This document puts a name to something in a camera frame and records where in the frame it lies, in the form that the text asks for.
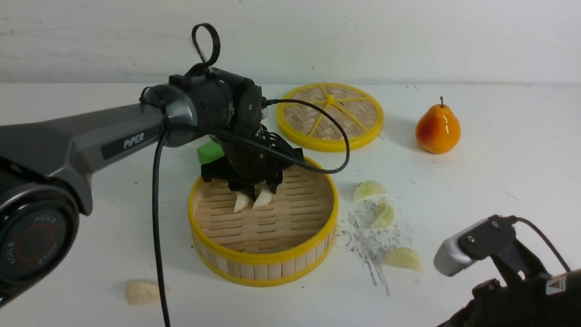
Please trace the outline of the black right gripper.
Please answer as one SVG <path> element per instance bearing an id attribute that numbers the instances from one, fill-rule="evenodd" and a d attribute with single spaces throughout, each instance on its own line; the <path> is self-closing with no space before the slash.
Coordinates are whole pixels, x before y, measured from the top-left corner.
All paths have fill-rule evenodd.
<path id="1" fill-rule="evenodd" d="M 473 288 L 473 300 L 444 327 L 578 327 L 581 273 L 552 276 L 535 254 L 514 243 L 492 255 L 506 282 L 490 279 Z"/>

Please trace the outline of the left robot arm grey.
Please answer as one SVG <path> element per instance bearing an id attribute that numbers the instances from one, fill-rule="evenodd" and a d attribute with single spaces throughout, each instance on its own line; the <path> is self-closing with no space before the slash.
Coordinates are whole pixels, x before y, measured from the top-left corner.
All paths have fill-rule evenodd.
<path id="1" fill-rule="evenodd" d="M 91 178 L 157 143 L 176 148 L 216 137 L 224 155 L 201 165 L 205 182 L 251 196 L 276 192 L 282 172 L 305 165 L 262 124 L 273 101 L 251 79 L 195 65 L 143 89 L 139 103 L 1 127 L 1 305 L 41 281 L 71 249 L 80 215 L 93 211 Z"/>

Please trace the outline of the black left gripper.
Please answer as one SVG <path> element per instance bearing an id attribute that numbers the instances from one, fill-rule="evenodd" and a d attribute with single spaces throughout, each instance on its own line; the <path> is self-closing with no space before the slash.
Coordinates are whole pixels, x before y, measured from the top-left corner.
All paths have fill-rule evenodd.
<path id="1" fill-rule="evenodd" d="M 301 149 L 291 147 L 262 124 L 264 97 L 253 80 L 214 68 L 211 72 L 172 75 L 169 83 L 190 97 L 198 126 L 224 132 L 217 136 L 224 157 L 202 165 L 205 182 L 224 180 L 231 191 L 253 200 L 255 186 L 260 183 L 275 194 L 283 171 L 291 163 L 248 145 L 247 140 L 304 161 Z"/>

